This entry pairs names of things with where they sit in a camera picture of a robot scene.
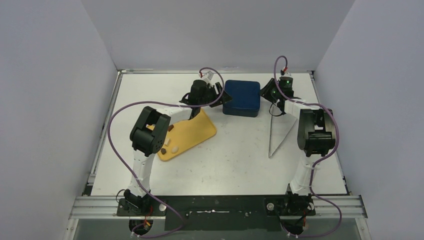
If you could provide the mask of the dark blue box lid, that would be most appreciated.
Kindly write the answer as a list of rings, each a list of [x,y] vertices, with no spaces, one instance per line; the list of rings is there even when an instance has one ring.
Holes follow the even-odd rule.
[[[222,108],[260,110],[259,82],[229,79],[225,82],[224,90],[232,97],[232,101],[223,104]]]

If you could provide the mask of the yellow plastic tray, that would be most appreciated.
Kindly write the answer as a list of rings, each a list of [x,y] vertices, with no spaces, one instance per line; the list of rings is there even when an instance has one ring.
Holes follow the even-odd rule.
[[[163,162],[181,155],[212,138],[217,133],[217,128],[203,109],[193,119],[183,120],[173,123],[173,125],[174,128],[171,131],[167,131],[165,137],[165,139],[170,138],[169,146],[163,144],[157,153],[157,156]],[[171,153],[174,147],[179,148],[177,153]],[[166,154],[161,153],[162,148],[166,149]]]

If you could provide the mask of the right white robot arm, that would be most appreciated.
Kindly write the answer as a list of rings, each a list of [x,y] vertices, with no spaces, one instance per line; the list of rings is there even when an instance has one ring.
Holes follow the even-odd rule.
[[[333,111],[317,103],[308,103],[295,97],[294,79],[281,76],[271,78],[260,90],[260,96],[281,111],[298,121],[297,145],[302,151],[293,179],[288,185],[288,194],[283,199],[284,210],[295,214],[303,207],[300,197],[310,196],[314,172],[319,169],[319,160],[325,158],[337,143],[337,128]]]

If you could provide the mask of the metal serving tongs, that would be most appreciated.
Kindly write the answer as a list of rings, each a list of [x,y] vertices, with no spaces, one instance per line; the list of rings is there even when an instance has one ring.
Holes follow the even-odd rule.
[[[270,106],[268,112],[270,114],[270,129],[267,156],[271,159],[281,148],[297,119],[289,114],[283,115],[274,104]]]

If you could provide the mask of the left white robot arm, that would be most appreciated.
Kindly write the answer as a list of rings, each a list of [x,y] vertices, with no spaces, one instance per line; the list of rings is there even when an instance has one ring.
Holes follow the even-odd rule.
[[[129,135],[134,150],[133,173],[130,185],[123,193],[132,211],[143,215],[152,205],[149,194],[153,160],[165,144],[170,126],[193,119],[202,106],[213,108],[231,100],[232,97],[219,82],[210,84],[198,79],[177,105],[160,109],[146,106],[142,109]]]

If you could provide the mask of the dark blue chocolate box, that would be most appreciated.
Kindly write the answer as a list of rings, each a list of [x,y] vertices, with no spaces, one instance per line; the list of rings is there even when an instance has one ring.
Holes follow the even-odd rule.
[[[222,109],[222,113],[230,116],[250,117],[255,118],[259,114],[259,109],[244,109],[244,108],[226,108]]]

